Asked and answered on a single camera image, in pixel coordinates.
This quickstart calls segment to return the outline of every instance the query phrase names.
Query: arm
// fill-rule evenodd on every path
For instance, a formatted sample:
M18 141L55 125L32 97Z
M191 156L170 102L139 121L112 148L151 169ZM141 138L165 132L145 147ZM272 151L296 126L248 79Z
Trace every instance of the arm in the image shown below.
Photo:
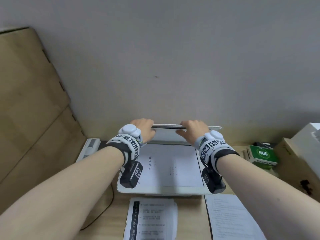
M192 145L208 132L202 121L183 121L177 131ZM235 154L217 169L260 226L267 239L320 239L320 204L286 182Z
M131 123L144 142L153 138L152 120ZM123 163L110 146L42 182L0 216L1 239L73 239Z

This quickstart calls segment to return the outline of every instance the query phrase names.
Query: paper sheet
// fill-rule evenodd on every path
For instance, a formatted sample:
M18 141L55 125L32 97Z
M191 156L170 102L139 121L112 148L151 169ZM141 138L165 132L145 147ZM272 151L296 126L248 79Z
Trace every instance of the paper sheet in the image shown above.
M145 145L138 161L143 186L204 187L196 150L187 145Z
M218 193L205 200L214 240L266 240L236 195Z
M177 237L178 207L173 199L131 198L124 240L174 240Z

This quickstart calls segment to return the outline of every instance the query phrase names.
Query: wrist-mounted device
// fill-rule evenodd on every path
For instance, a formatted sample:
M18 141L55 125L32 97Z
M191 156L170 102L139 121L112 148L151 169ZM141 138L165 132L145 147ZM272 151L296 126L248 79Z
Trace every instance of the wrist-mounted device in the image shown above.
M238 156L239 154L225 142L223 135L215 130L199 137L194 146L199 150L200 160L204 165L201 174L209 191L214 194L215 191L224 190L226 185L217 170L217 161L220 157L229 154L237 154Z
M119 130L119 134L106 143L107 147L119 149L124 157L124 172L120 184L126 188L134 188L142 173L143 166L137 161L142 143L141 130L133 124L127 124Z

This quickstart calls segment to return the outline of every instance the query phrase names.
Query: green box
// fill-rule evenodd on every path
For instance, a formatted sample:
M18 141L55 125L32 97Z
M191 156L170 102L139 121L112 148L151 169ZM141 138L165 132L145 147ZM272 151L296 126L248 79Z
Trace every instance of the green box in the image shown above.
M272 149L250 145L247 147L249 162L262 169L271 169L278 164L278 158Z

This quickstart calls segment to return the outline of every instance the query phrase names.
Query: white wall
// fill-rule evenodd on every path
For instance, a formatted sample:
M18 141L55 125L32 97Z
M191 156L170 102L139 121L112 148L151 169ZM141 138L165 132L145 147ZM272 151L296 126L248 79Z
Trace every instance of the white wall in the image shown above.
M0 26L25 25L89 136L139 117L238 141L320 122L320 0L1 0Z

